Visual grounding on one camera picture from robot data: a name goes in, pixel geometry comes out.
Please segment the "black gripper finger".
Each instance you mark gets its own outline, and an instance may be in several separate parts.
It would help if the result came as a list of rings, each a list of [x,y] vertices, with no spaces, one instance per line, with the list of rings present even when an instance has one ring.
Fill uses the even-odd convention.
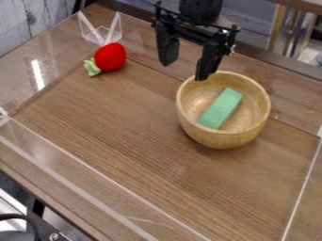
[[[161,64],[167,67],[179,58],[181,41],[171,26],[156,22],[156,43]]]
[[[203,55],[198,60],[195,80],[205,81],[207,77],[217,72],[218,67],[221,65],[223,55],[225,55],[225,47],[221,43],[214,40],[210,40],[205,44]]]

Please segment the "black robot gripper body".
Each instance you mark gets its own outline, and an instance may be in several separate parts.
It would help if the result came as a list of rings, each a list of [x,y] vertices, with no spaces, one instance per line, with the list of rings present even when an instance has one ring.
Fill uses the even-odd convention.
[[[237,34],[242,27],[222,14],[225,0],[156,0],[154,3],[156,22],[173,27],[179,40],[187,39],[201,45],[214,40],[225,47],[225,55],[233,52]]]

